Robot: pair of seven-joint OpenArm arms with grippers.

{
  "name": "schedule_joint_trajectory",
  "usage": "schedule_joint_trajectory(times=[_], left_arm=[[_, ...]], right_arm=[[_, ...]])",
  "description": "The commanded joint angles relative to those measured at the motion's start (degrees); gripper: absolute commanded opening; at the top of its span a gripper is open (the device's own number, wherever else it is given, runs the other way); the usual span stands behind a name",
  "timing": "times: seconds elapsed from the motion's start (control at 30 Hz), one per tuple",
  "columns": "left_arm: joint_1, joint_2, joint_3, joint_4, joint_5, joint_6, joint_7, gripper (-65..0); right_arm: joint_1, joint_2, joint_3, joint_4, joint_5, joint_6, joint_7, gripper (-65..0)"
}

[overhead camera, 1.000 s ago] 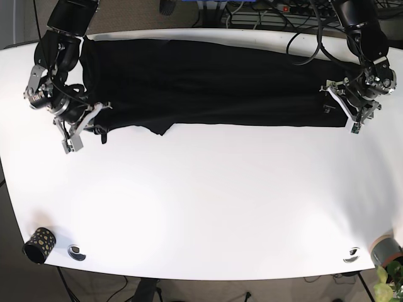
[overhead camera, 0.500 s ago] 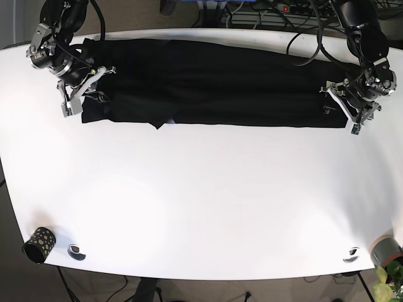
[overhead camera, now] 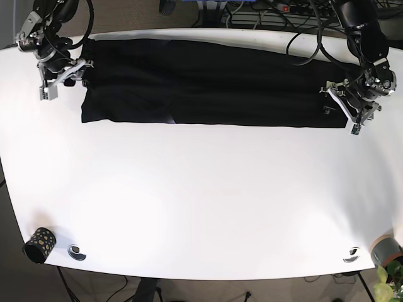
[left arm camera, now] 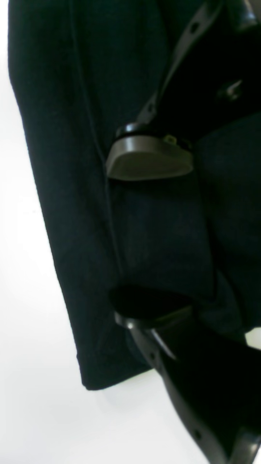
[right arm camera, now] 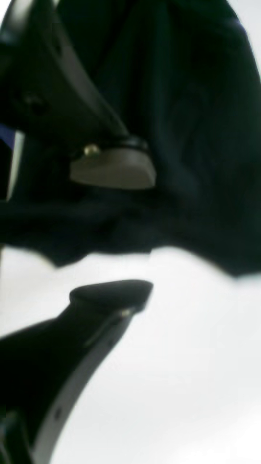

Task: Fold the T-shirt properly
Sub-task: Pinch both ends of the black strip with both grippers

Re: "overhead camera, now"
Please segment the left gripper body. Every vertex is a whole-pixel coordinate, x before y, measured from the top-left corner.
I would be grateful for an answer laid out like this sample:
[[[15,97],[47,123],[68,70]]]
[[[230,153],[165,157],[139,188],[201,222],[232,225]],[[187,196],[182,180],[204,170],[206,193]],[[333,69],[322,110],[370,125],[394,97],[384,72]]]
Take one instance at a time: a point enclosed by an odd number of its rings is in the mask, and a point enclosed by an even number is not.
[[[387,81],[368,73],[356,77],[347,73],[341,82],[327,81],[319,92],[336,102],[353,124],[351,134],[359,135],[365,121],[372,120],[374,112],[382,110],[376,99],[387,95]]]

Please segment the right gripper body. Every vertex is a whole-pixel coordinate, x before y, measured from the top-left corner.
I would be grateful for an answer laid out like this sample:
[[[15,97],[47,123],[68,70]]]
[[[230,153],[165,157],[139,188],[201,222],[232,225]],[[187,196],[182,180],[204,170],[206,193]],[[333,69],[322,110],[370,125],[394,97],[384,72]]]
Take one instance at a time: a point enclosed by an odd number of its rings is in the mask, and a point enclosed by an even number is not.
[[[88,59],[72,59],[70,53],[46,53],[38,55],[38,70],[41,78],[40,100],[58,97],[58,85],[72,87],[81,81],[87,68],[94,67]]]

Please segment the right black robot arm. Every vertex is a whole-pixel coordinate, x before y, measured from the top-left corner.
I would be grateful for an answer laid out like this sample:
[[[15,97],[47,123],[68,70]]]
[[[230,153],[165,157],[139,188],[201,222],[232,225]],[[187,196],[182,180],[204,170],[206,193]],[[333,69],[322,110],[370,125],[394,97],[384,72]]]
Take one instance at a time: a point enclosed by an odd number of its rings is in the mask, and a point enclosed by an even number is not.
[[[84,45],[88,40],[94,24],[93,2],[88,1],[89,21],[84,36],[74,43],[70,38],[58,36],[62,25],[75,15],[79,2],[70,1],[35,1],[33,10],[26,18],[15,44],[21,52],[31,52],[37,59],[41,86],[41,100],[57,98],[57,86],[62,83],[73,87],[87,68],[94,63],[88,59],[74,59],[71,50]]]

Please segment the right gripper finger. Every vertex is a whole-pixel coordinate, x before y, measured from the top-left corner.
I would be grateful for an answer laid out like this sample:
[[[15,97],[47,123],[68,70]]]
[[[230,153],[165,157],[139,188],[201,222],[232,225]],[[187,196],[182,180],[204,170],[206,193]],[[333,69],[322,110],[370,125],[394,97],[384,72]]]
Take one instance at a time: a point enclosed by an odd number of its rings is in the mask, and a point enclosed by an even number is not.
[[[88,88],[90,86],[88,76],[91,75],[91,68],[81,68],[74,73],[74,80],[81,82],[82,86]]]

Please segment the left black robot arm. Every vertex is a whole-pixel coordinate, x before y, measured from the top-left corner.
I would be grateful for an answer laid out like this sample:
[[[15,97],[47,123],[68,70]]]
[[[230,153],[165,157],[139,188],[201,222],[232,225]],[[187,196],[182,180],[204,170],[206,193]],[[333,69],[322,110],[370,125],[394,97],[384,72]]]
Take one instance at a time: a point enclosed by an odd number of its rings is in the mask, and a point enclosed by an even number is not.
[[[343,82],[328,81],[321,88],[339,105],[347,119],[353,123],[351,133],[358,135],[366,120],[382,109],[375,100],[393,94],[397,87],[395,72],[390,69],[387,56],[389,46],[378,22],[378,14],[371,1],[330,1],[337,21],[347,39],[348,50],[360,64],[358,75],[353,69],[331,56],[322,44],[323,31],[333,20],[322,21],[315,1],[310,6],[317,19],[317,46],[314,53],[294,66],[303,66],[321,52],[330,62],[344,70]]]

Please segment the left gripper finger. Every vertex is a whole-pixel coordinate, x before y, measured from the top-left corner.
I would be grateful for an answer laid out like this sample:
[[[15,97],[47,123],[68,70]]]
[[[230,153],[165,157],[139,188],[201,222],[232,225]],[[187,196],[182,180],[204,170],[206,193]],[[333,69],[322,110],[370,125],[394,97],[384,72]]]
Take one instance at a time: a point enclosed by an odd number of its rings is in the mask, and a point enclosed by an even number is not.
[[[328,118],[335,118],[338,117],[340,114],[338,103],[331,98],[325,98],[322,109],[324,115]]]

